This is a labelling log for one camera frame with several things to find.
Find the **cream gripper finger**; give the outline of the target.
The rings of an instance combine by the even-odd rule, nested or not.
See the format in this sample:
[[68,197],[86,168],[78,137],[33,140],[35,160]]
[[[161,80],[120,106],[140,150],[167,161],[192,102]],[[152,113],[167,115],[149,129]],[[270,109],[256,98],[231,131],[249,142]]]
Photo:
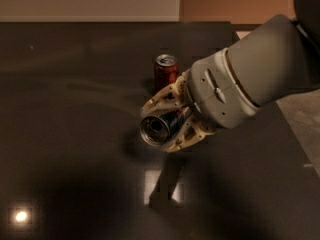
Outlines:
[[207,136],[214,135],[216,124],[208,123],[190,115],[183,123],[178,133],[166,144],[163,150],[166,153],[173,153],[193,146],[204,140]]
[[150,98],[141,108],[141,117],[159,114],[166,112],[179,111],[183,116],[188,114],[188,105],[185,98],[187,89],[188,74],[183,73],[177,80],[157,92]]

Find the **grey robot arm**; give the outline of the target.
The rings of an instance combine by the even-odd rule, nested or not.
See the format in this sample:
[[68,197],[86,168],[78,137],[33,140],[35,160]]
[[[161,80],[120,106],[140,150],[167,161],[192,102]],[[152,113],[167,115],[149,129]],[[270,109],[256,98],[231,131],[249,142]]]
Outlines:
[[171,153],[232,129],[265,104],[319,88],[320,0],[294,0],[245,38],[196,61],[141,108],[140,133]]

